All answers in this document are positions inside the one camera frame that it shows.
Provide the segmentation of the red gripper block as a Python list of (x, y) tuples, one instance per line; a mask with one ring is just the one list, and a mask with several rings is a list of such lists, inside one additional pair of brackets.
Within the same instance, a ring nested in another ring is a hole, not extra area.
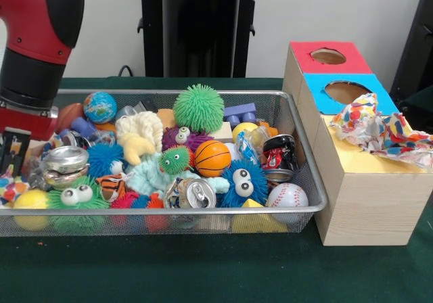
[[(51, 108), (49, 112), (24, 111), (11, 108), (1, 108), (1, 134), (5, 131), (19, 134), (19, 152), (16, 154), (16, 176), (20, 176), (30, 139), (48, 141), (54, 134), (58, 123), (58, 109)], [(5, 172), (11, 164), (11, 135), (3, 134), (1, 146), (1, 172)]]

